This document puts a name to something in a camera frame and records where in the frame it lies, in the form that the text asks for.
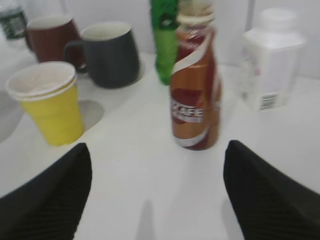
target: paper cup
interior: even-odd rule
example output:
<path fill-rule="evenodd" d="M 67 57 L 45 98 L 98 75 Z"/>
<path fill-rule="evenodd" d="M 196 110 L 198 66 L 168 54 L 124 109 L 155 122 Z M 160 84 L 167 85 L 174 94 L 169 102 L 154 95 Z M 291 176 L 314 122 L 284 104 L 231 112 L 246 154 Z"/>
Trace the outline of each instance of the paper cup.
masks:
<path fill-rule="evenodd" d="M 33 118 L 46 141 L 60 146 L 73 143 L 84 133 L 75 83 L 71 64 L 45 62 L 16 73 L 6 89 Z"/>

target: white plastic bottle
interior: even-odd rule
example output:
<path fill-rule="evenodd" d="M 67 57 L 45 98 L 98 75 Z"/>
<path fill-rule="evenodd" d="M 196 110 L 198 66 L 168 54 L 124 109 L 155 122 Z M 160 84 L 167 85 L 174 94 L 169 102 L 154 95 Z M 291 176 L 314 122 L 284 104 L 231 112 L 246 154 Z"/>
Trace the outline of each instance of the white plastic bottle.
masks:
<path fill-rule="evenodd" d="M 296 31 L 297 15 L 271 8 L 260 14 L 260 27 L 244 34 L 241 63 L 244 100 L 254 110 L 287 103 L 306 40 Z"/>

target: bottle cap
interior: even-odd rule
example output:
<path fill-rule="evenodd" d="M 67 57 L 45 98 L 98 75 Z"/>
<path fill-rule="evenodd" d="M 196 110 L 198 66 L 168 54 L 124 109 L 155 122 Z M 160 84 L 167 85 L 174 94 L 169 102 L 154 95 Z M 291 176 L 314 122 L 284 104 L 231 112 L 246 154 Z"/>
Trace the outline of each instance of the bottle cap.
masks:
<path fill-rule="evenodd" d="M 215 19 L 212 0 L 179 0 L 177 21 L 181 24 L 198 25 Z"/>
<path fill-rule="evenodd" d="M 206 16 L 188 16 L 183 15 L 182 13 L 178 14 L 177 21 L 181 24 L 188 24 L 188 25 L 198 25 L 203 23 L 212 22 L 215 20 L 215 14 L 212 12 Z"/>
<path fill-rule="evenodd" d="M 260 14 L 260 24 L 263 29 L 277 33 L 287 33 L 294 30 L 298 16 L 294 11 L 270 8 Z"/>

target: brown coffee bottle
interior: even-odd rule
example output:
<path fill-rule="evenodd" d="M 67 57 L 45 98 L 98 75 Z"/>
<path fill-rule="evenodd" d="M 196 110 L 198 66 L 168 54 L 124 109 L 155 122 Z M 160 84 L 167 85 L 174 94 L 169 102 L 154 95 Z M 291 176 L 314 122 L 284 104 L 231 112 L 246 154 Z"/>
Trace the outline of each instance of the brown coffee bottle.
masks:
<path fill-rule="evenodd" d="M 177 20 L 179 49 L 170 85 L 173 135 L 184 148 L 204 150 L 216 143 L 220 128 L 222 81 L 210 26 L 214 14 L 208 4 L 184 4 Z"/>

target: red mug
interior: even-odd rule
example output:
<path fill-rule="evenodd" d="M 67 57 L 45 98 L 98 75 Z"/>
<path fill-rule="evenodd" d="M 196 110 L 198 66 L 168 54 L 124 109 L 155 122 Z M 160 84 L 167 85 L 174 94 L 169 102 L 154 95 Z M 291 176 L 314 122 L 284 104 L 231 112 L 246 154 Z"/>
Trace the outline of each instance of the red mug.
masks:
<path fill-rule="evenodd" d="M 26 39 L 39 63 L 64 61 L 65 45 L 80 40 L 73 18 L 68 15 L 45 16 L 30 21 L 26 26 Z M 71 63 L 75 67 L 84 64 L 81 47 L 70 50 Z"/>

